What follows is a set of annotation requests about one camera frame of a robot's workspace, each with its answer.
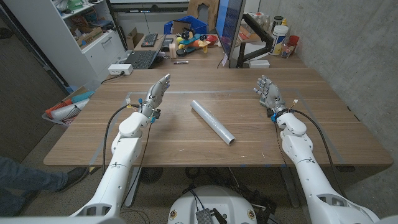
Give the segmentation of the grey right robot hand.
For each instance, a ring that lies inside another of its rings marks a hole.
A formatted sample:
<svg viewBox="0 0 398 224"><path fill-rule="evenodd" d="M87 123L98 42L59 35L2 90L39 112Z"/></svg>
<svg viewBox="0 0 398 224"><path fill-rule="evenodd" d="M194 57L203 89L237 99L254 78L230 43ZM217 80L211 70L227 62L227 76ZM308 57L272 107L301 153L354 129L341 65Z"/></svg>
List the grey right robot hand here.
<svg viewBox="0 0 398 224"><path fill-rule="evenodd" d="M287 109L277 85L265 75L258 78L257 88L255 88L254 91L260 95L260 104L273 113L279 113Z"/></svg>

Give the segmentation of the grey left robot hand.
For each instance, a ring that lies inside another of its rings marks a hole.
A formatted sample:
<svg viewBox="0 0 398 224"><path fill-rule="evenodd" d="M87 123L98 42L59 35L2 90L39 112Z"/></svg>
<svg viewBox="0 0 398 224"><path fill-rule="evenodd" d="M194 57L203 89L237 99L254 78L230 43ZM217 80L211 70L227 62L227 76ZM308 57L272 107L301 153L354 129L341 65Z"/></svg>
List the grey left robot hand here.
<svg viewBox="0 0 398 224"><path fill-rule="evenodd" d="M149 118L153 110L161 104L164 93L170 86L170 77L171 75L169 73L166 74L166 76L162 77L149 88L144 103L141 106L141 114Z"/></svg>

